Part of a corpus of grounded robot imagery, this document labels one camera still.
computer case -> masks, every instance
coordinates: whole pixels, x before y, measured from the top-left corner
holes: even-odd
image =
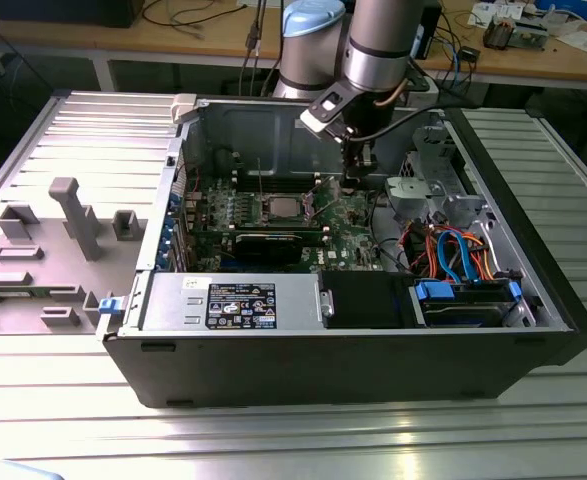
[[[0,0],[0,20],[128,28],[144,0]]]

gray plastic panel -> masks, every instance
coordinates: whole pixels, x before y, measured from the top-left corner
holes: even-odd
[[[134,212],[145,227],[155,200],[176,126],[170,118],[172,96],[73,92],[52,100],[35,122],[8,173],[0,178],[0,215],[7,205],[28,205],[39,224],[26,225],[39,258],[16,260],[0,255],[0,272],[28,272],[29,287],[80,286],[82,295],[6,298],[0,302],[0,333],[90,333],[95,330],[93,298],[126,295],[135,273],[141,240],[117,241],[111,220],[118,211]],[[101,255],[87,262],[70,238],[60,204],[49,195],[56,177],[73,177],[77,197],[90,205],[100,229]],[[15,247],[0,228],[0,248]],[[43,322],[45,307],[72,307],[79,322]]]

wooden workbench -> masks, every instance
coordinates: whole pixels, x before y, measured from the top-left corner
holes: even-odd
[[[199,5],[198,0],[172,0],[174,11]],[[472,0],[444,0],[445,12],[453,30],[465,45],[481,51],[475,81],[570,88],[587,88],[587,53],[550,39],[544,51],[509,49],[497,51],[482,47],[483,30],[466,25]],[[219,0],[203,12],[184,15],[198,19],[236,7],[235,0]],[[279,9],[267,9],[259,65],[268,67],[278,55]],[[167,22],[162,4],[149,15]],[[100,84],[105,90],[115,87],[110,78],[110,60],[139,60],[209,65],[239,65],[246,52],[244,42],[253,21],[255,9],[203,23],[199,33],[204,39],[173,28],[153,25],[142,18],[128,29],[97,26],[61,25],[36,22],[0,22],[0,31],[22,53],[74,56],[93,61]],[[7,51],[0,41],[0,51]],[[422,66],[429,72],[446,71],[449,60],[441,45],[435,44]]]

slotted metal surface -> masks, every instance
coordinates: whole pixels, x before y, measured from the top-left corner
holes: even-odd
[[[514,131],[543,141],[536,125]],[[575,173],[556,175],[558,185],[585,185]],[[551,248],[587,251],[587,215],[540,207],[531,218]],[[562,263],[587,304],[587,262]],[[2,337],[0,457],[78,480],[584,479],[587,351],[494,401],[188,411],[140,405],[92,336]]]

warning label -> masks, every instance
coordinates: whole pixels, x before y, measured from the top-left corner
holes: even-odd
[[[211,330],[277,328],[274,283],[209,285],[206,326]]]

